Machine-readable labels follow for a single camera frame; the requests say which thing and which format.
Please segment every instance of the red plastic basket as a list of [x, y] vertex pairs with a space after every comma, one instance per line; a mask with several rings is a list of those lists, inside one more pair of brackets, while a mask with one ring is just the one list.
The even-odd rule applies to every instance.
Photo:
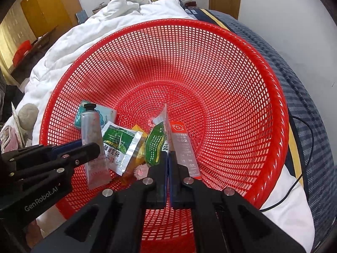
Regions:
[[[281, 86], [251, 45], [214, 25], [155, 20], [92, 46], [52, 93], [41, 143], [80, 138], [74, 118], [83, 99], [116, 109], [117, 124], [146, 131], [167, 103], [170, 120], [186, 125], [203, 182], [219, 190], [233, 187], [257, 208], [281, 173], [289, 134]], [[88, 191], [83, 167], [72, 185], [73, 192], [57, 204], [66, 218], [105, 188]], [[107, 187], [124, 188], [116, 178]], [[147, 211], [143, 252], [194, 250], [189, 210]]]

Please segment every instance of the red label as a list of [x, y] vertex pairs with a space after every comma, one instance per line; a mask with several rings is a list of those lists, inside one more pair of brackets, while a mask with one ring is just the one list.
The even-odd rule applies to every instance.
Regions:
[[173, 133], [186, 133], [187, 134], [187, 130], [186, 127], [184, 125], [184, 123], [182, 122], [170, 122], [170, 126], [171, 126], [171, 130]]

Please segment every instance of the metal screw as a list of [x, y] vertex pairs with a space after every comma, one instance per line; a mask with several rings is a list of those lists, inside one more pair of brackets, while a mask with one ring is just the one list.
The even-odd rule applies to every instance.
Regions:
[[143, 179], [143, 184], [148, 185], [148, 184], [152, 184], [152, 183], [153, 183], [153, 179], [152, 178], [145, 178], [145, 179]]
[[114, 191], [110, 188], [104, 189], [102, 191], [102, 194], [103, 194], [104, 197], [110, 197], [113, 193], [114, 193]]
[[235, 194], [235, 190], [231, 187], [227, 187], [223, 190], [224, 194], [227, 196], [233, 196]]
[[193, 184], [193, 183], [194, 183], [194, 179], [191, 178], [191, 177], [186, 177], [186, 178], [184, 179], [184, 183], [185, 183], [185, 184]]

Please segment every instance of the white comforter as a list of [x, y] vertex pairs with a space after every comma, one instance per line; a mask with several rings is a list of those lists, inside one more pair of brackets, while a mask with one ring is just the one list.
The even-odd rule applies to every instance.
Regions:
[[[154, 3], [150, 0], [111, 0], [107, 7], [90, 17], [84, 24], [72, 28], [58, 39], [33, 68], [25, 88], [25, 96], [17, 106], [19, 111], [24, 104], [33, 103], [39, 109], [33, 130], [33, 144], [39, 142], [41, 121], [51, 93], [65, 71], [83, 52], [117, 30], [163, 18], [190, 17], [177, 0], [159, 0]], [[13, 125], [12, 117], [7, 124]], [[262, 208], [281, 200], [294, 181], [295, 178], [284, 167], [274, 190]], [[264, 214], [310, 252], [314, 240], [314, 225], [301, 185], [298, 184], [281, 205]], [[55, 219], [54, 215], [46, 213], [39, 218], [38, 223], [43, 230], [50, 232], [61, 221]]]

